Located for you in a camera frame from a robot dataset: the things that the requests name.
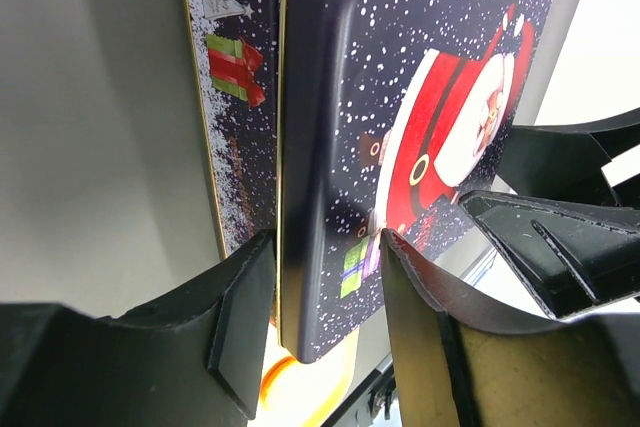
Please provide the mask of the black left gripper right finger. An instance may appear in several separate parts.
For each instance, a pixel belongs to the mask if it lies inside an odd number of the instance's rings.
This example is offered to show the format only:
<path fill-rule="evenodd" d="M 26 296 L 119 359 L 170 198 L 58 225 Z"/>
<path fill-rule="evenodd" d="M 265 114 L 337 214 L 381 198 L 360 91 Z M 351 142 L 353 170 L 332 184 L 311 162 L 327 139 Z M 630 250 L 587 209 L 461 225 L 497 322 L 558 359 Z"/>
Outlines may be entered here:
<path fill-rule="evenodd" d="M 502 303 L 392 230 L 381 273 L 406 426 L 635 426 L 639 317 L 563 323 Z"/>

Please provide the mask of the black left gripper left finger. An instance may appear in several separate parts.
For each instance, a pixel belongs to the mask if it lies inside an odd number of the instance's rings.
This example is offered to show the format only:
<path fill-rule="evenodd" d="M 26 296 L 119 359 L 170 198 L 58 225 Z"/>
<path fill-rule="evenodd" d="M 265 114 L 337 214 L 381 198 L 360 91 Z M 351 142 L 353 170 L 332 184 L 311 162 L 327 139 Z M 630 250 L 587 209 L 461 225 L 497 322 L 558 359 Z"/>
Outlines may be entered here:
<path fill-rule="evenodd" d="M 5 426 L 244 426 L 259 399 L 274 233 L 118 318 L 1 307 Z"/>

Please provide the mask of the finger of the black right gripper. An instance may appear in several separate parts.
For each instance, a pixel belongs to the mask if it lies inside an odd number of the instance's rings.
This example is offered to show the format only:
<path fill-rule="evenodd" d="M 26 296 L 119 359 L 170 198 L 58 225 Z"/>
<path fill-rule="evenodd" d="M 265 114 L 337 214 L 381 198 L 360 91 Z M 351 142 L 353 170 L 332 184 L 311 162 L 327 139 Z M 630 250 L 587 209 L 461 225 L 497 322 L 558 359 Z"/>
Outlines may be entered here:
<path fill-rule="evenodd" d="M 459 207 L 545 315 L 639 297 L 639 211 L 474 190 Z"/>
<path fill-rule="evenodd" d="M 639 145 L 639 110 L 598 121 L 511 129 L 498 176 L 517 194 L 607 207 L 637 207 L 639 176 L 613 186 L 602 168 Z"/>

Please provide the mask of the gold tin lid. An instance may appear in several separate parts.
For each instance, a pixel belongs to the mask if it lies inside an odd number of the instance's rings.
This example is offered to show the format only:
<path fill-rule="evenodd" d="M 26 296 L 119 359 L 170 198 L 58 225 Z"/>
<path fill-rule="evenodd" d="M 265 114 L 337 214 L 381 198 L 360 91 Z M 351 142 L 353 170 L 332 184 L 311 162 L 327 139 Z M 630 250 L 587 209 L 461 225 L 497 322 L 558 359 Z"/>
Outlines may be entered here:
<path fill-rule="evenodd" d="M 383 304 L 380 234 L 436 259 L 470 230 L 553 0 L 283 0 L 278 308 L 299 361 Z"/>

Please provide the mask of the square cookie tin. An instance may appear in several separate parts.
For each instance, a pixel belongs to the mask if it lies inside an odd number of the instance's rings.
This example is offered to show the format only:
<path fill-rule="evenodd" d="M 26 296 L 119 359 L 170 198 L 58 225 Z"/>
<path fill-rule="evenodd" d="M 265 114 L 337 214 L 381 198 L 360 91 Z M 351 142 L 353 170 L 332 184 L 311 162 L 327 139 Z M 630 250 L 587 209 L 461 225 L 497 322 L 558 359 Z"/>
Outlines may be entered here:
<path fill-rule="evenodd" d="M 185 0 L 220 254 L 276 218 L 280 0 Z"/>

